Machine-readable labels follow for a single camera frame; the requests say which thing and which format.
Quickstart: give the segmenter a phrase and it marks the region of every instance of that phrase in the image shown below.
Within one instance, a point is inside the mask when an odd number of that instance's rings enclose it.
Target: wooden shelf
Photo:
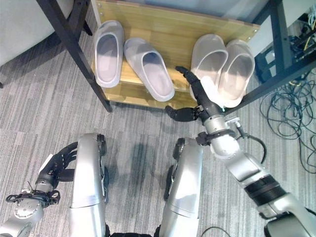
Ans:
[[[176,91],[174,97],[167,102],[155,100],[143,85],[119,83],[113,88],[103,88],[108,99],[115,102],[156,107],[164,109],[167,105],[175,109],[195,107],[197,105],[190,94]]]
[[[176,93],[173,99],[155,101],[124,59],[120,84],[105,91],[109,100],[129,104],[159,108],[166,105],[175,108],[196,106],[186,79],[174,68],[178,65],[190,68],[192,49],[197,39],[213,33],[221,36],[225,43],[233,39],[248,41],[259,29],[254,24],[164,7],[110,0],[96,3],[96,17],[100,17],[101,22],[118,20],[124,28],[125,39],[140,37],[150,42],[162,55],[174,84]]]

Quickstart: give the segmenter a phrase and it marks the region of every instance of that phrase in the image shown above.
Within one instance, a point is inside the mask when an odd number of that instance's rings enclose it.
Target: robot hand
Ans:
[[[44,208],[58,204],[60,193],[54,190],[58,182],[72,181],[74,170],[66,169],[76,159],[77,142],[49,155],[39,171],[35,189],[23,189],[18,195],[9,195],[7,202],[17,203],[14,214],[0,227],[1,237],[27,237],[44,215]]]

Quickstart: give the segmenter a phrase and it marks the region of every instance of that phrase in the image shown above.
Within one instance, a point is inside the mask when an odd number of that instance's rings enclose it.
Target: gray carpet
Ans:
[[[96,29],[91,9],[88,23]],[[33,184],[48,154],[59,151],[87,132],[107,139],[110,199],[106,221],[112,232],[153,234],[161,222],[167,170],[172,165],[179,137],[204,131],[200,122],[172,121],[163,110],[112,103],[107,113],[65,48],[52,36],[0,68],[0,223],[13,213],[4,201]],[[92,38],[82,34],[80,44],[89,61]],[[254,77],[249,90],[258,85]],[[234,113],[245,131],[264,140],[266,167],[305,206],[316,209],[316,175],[305,172],[298,159],[297,141],[271,134],[259,113],[260,100]],[[260,158],[261,148],[243,144]],[[263,237],[266,223],[255,204],[208,148],[204,149],[198,236],[209,226],[219,226],[232,237]],[[34,228],[32,237],[67,237],[67,207],[71,183],[58,186],[62,198],[50,206]],[[212,230],[205,237],[224,237]]]

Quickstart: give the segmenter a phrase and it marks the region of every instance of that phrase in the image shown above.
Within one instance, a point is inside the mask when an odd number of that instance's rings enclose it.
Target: slide sandal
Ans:
[[[124,55],[155,100],[168,101],[174,95],[173,83],[162,56],[144,39],[130,38]]]
[[[95,75],[102,87],[119,83],[123,61],[124,30],[118,21],[106,21],[95,35]]]
[[[192,52],[191,71],[200,79],[208,98],[219,106],[222,105],[218,82],[227,58],[228,52],[222,38],[214,34],[200,37]]]
[[[249,80],[255,69],[255,60],[246,42],[235,39],[226,46],[228,59],[222,69],[218,92],[223,105],[236,107],[246,93]]]

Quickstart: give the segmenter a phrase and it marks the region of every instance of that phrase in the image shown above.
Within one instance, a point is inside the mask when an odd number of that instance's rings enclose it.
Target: cable bundle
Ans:
[[[260,113],[267,119],[272,132],[287,140],[298,140],[299,156],[303,168],[311,174],[316,174],[316,123],[312,103],[316,100],[315,81],[306,80],[290,82],[278,90],[266,95],[260,103]],[[271,98],[268,108],[264,111],[264,102]],[[309,142],[302,140],[302,133],[311,134]],[[309,153],[303,158],[303,149]]]

